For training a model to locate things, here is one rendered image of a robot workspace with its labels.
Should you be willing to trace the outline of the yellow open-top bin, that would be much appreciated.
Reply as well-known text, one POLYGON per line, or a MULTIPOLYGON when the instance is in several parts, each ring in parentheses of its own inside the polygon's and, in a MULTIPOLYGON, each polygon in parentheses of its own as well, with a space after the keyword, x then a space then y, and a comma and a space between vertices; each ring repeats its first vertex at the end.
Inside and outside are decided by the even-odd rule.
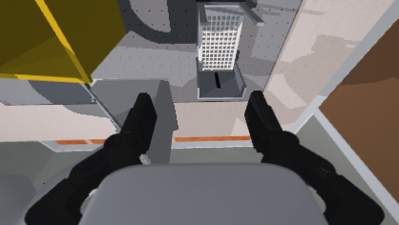
POLYGON ((92 83, 125 35, 117 0, 0 0, 0 78, 92 83))

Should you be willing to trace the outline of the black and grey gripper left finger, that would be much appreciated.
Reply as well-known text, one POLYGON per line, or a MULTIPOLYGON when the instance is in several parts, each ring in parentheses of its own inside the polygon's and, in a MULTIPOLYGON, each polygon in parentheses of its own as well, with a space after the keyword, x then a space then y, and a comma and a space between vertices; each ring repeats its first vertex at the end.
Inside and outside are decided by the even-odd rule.
POLYGON ((61 180, 35 202, 25 214, 25 223, 78 225, 83 216, 80 212, 82 203, 105 176, 142 164, 140 156, 149 151, 156 122, 157 113, 150 94, 140 92, 120 133, 109 136, 102 149, 76 164, 67 179, 61 180))

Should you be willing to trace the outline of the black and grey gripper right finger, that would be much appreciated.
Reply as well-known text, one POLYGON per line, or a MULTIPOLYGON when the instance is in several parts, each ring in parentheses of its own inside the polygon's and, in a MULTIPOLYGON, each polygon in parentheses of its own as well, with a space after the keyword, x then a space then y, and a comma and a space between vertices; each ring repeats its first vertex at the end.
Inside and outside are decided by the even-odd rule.
POLYGON ((262 91, 250 94, 244 117, 253 147, 263 155, 261 163, 297 173, 324 201, 328 225, 381 225, 385 214, 380 205, 338 175, 329 161, 300 145, 294 133, 283 131, 262 91))

